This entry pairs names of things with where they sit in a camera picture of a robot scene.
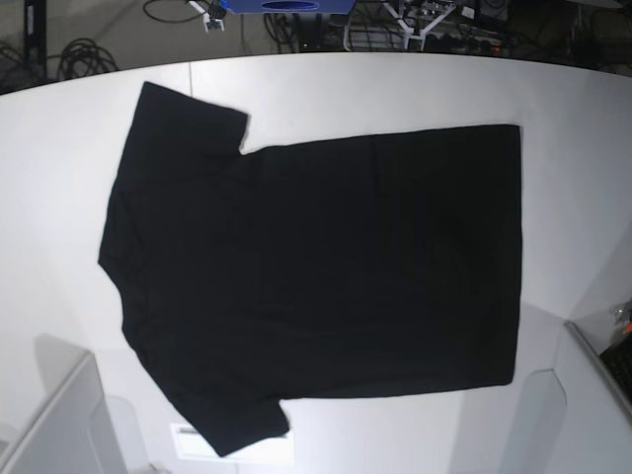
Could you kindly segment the black keyboard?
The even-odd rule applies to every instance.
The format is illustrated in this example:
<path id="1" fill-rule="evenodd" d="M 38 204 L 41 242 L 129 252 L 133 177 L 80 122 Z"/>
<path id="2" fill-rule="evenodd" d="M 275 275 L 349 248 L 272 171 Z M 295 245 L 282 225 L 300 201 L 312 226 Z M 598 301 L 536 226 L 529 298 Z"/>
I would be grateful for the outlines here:
<path id="1" fill-rule="evenodd" d="M 632 340 L 628 334 L 604 351 L 601 360 L 628 400 L 632 396 Z"/>

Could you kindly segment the blue box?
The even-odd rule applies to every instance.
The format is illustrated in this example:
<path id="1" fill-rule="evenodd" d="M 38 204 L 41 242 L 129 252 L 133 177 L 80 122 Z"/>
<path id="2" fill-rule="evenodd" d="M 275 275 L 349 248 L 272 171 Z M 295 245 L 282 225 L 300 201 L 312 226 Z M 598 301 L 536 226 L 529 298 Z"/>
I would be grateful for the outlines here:
<path id="1" fill-rule="evenodd" d="M 221 0 L 234 14 L 320 13 L 347 14 L 356 0 Z"/>

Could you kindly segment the white metal frame stand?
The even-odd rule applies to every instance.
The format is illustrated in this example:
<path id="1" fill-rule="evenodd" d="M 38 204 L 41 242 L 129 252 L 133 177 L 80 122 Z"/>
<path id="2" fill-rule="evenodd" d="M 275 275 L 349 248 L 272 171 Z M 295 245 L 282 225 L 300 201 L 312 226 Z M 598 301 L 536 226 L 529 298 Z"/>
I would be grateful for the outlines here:
<path id="1" fill-rule="evenodd" d="M 381 6 L 395 22 L 404 51 L 424 51 L 430 34 L 456 7 L 442 1 L 382 1 Z"/>

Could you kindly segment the black T-shirt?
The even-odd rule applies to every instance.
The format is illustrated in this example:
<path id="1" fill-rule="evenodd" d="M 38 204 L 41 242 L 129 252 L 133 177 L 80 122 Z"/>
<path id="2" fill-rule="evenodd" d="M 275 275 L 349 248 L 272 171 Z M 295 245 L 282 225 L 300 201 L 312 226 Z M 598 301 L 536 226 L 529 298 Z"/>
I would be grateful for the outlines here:
<path id="1" fill-rule="evenodd" d="M 145 83 L 99 253 L 128 344 L 209 443 L 284 435 L 284 400 L 513 381 L 517 125 L 244 154 L 248 121 Z"/>

